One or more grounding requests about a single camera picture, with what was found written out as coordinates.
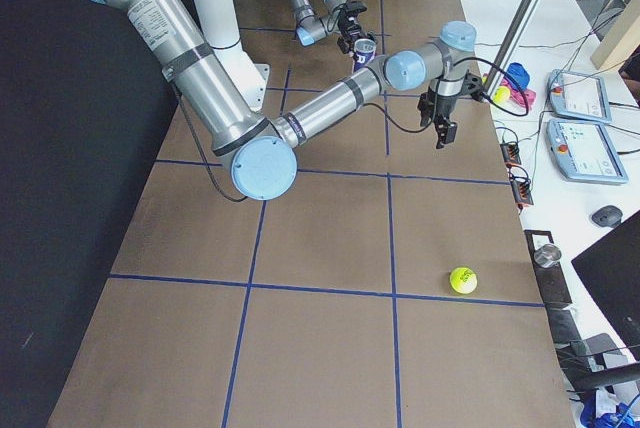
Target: label on robot arm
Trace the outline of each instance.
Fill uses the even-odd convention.
[[[131,7],[127,16],[152,50],[176,34],[156,0],[141,0]]]

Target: yellow-green ball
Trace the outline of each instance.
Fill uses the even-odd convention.
[[[478,277],[471,268],[460,266],[449,276],[451,288],[462,295],[468,295],[478,286]]]
[[[496,90],[496,94],[493,95],[493,101],[501,105],[511,97],[511,90],[506,86],[501,86]]]

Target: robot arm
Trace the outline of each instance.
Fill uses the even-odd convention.
[[[354,44],[360,38],[373,39],[358,22],[358,15],[367,10],[361,1],[322,0],[327,15],[316,14],[309,0],[289,0],[296,19],[296,34],[304,46],[311,45],[326,36],[339,32],[338,46],[344,54],[354,52]]]
[[[409,90],[433,80],[430,92],[437,95],[431,97],[430,116],[448,119],[465,84],[464,58],[475,42],[471,25],[450,22],[438,40],[414,51],[376,57],[272,121],[251,111],[180,0],[94,1],[127,13],[167,80],[177,85],[213,135],[213,153],[230,171],[235,186],[259,200],[280,196],[293,184],[297,164],[292,148],[355,113],[389,87]],[[445,112],[438,108],[439,100],[448,100]]]

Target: black wall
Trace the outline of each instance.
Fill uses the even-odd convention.
[[[111,8],[2,0],[0,40],[0,426],[44,427],[175,101]]]

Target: blue cable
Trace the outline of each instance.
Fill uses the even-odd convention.
[[[629,412],[631,411],[631,408],[633,408],[633,404],[638,401],[638,398],[640,398],[640,393],[638,393],[633,400],[631,400],[631,403],[629,403],[629,406],[627,406],[627,409],[624,410],[624,414],[620,417],[620,419],[618,420],[618,423],[616,423],[616,426],[614,426],[613,428],[620,428],[620,425],[622,425],[622,422],[624,421],[624,419],[627,417],[627,415],[629,414]]]

